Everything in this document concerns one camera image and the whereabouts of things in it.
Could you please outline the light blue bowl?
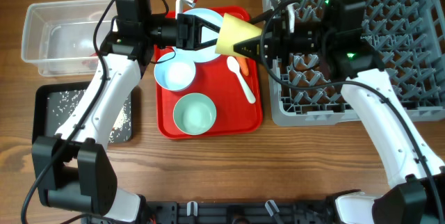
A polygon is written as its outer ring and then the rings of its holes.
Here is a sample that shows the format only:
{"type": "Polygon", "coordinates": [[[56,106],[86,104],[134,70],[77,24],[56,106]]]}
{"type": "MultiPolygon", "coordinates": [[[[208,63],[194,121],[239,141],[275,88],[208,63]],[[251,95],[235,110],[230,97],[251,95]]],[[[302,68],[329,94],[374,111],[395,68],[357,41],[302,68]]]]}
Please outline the light blue bowl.
{"type": "Polygon", "coordinates": [[[157,84],[174,92],[189,87],[195,75],[195,63],[174,51],[162,55],[154,66],[154,78],[157,84]]]}

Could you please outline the red snack wrapper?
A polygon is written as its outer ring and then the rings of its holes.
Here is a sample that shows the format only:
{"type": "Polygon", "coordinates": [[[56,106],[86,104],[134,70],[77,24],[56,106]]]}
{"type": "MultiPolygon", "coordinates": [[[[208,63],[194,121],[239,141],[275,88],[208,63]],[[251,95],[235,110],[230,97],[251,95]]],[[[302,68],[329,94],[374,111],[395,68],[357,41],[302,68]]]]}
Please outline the red snack wrapper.
{"type": "Polygon", "coordinates": [[[82,64],[86,67],[88,67],[91,70],[96,70],[98,66],[98,57],[96,54],[90,55],[91,59],[88,59],[86,61],[82,61],[82,64]]]}

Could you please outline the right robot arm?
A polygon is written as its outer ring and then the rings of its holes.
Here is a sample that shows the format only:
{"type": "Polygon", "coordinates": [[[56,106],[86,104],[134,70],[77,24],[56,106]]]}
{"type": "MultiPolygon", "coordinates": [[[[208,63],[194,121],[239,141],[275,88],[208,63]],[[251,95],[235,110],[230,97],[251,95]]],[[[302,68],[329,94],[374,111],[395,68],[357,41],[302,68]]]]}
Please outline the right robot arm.
{"type": "Polygon", "coordinates": [[[209,29],[218,54],[250,58],[270,69],[274,57],[312,53],[323,74],[355,110],[385,168],[389,191],[361,191],[333,197],[342,223],[443,223],[444,162],[430,149],[398,100],[377,51],[362,39],[364,0],[325,0],[319,22],[290,26],[280,13],[293,4],[281,0],[244,22],[230,15],[209,29]]]}

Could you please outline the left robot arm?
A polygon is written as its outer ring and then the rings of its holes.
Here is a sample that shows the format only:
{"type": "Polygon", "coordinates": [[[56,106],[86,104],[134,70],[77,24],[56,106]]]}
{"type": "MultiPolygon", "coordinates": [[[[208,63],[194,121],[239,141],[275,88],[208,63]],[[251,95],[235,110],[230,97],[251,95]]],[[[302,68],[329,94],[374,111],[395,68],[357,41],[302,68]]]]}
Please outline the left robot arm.
{"type": "Polygon", "coordinates": [[[99,63],[72,115],[53,136],[34,136],[32,160],[37,193],[46,207],[75,211],[114,223],[152,223],[142,195],[119,188],[106,149],[113,125],[139,84],[154,49],[199,50],[215,45],[202,40],[202,28],[219,27],[183,12],[197,0],[176,0],[175,16],[154,14],[149,0],[110,0],[117,14],[102,43],[95,43],[99,63]]]}

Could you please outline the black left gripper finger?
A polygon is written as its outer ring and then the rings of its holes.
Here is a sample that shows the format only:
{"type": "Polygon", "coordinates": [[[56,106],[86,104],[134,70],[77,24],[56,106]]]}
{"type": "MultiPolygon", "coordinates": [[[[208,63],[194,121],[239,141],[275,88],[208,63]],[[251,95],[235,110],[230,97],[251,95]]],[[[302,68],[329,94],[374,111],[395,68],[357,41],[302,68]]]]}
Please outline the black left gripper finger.
{"type": "Polygon", "coordinates": [[[201,37],[200,38],[200,49],[204,49],[204,48],[216,45],[217,40],[218,40],[217,38],[213,38],[211,40],[204,41],[204,38],[201,37]]]}
{"type": "Polygon", "coordinates": [[[198,28],[199,31],[203,27],[208,28],[209,30],[214,31],[214,32],[220,31],[219,26],[209,22],[208,20],[202,19],[201,17],[198,17],[197,15],[195,15],[195,26],[198,28]]]}

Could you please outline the mint green bowl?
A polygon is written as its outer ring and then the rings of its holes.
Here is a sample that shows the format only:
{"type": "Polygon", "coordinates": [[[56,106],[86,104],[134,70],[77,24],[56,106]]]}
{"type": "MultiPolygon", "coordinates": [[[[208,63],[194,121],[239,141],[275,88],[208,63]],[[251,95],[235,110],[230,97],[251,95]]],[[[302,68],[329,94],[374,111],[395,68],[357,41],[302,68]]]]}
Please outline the mint green bowl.
{"type": "Polygon", "coordinates": [[[173,120],[176,127],[191,136],[208,132],[214,125],[216,116],[216,105],[202,93],[184,95],[173,109],[173,120]]]}

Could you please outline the yellow plastic cup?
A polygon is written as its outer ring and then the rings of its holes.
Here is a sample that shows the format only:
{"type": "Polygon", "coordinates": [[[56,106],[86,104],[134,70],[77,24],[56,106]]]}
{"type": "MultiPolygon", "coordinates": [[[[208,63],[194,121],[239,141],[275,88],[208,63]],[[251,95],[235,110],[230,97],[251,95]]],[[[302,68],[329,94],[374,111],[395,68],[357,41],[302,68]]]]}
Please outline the yellow plastic cup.
{"type": "Polygon", "coordinates": [[[261,35],[261,29],[242,19],[225,13],[216,42],[217,54],[243,57],[234,51],[234,45],[261,35]]]}

